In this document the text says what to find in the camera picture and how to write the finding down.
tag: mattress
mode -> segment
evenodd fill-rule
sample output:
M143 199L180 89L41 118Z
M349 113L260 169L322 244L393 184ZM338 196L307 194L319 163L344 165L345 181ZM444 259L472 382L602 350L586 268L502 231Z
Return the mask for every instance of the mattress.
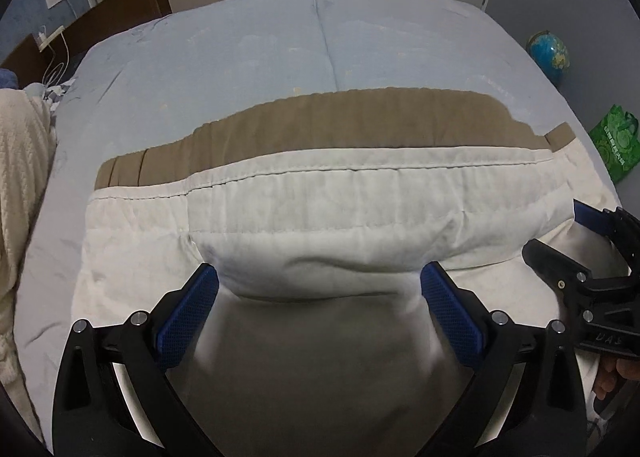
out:
M76 77L57 109L58 150L15 317L26 386L49 446L84 211L108 158L278 98L453 88L493 96L537 134L568 122L614 192L586 132L526 52L480 10L451 0L228 0L105 40Z

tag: blue globe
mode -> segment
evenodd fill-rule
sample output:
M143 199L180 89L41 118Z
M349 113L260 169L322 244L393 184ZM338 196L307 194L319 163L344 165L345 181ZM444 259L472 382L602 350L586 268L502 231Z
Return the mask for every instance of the blue globe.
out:
M529 38L526 49L545 76L558 87L570 65L569 51L562 40L549 31L542 31Z

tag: green bag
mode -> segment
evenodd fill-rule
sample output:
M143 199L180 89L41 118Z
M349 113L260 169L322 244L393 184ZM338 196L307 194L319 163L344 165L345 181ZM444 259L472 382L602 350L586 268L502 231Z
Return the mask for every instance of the green bag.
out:
M589 132L589 137L614 183L622 180L640 162L638 120L619 105L611 107L609 113Z

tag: wooden headboard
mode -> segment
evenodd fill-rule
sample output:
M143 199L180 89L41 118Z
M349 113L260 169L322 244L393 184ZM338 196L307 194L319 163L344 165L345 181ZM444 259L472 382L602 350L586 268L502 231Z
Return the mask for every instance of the wooden headboard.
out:
M65 29L69 56L72 58L85 53L109 36L168 14L171 14L169 0L103 0ZM56 58L66 57L61 37L53 40L51 47L56 52ZM29 34L7 56L0 68L15 72L18 85L24 88L42 81L51 57L48 48L40 53L36 40Z

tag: blue textured pad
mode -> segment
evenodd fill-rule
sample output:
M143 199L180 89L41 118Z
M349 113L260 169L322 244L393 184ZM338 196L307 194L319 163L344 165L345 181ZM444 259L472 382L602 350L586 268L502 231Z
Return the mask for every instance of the blue textured pad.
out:
M574 201L575 221L594 233L608 237L613 233L613 222L609 214L598 211L584 202Z
M456 297L447 278L439 272L435 263L425 265L420 273L422 296L446 334L458 361L465 367L477 370L484 350L482 332Z
M193 335L209 316L218 288L216 270L207 267L164 323L156 338L157 364L161 372L180 364Z

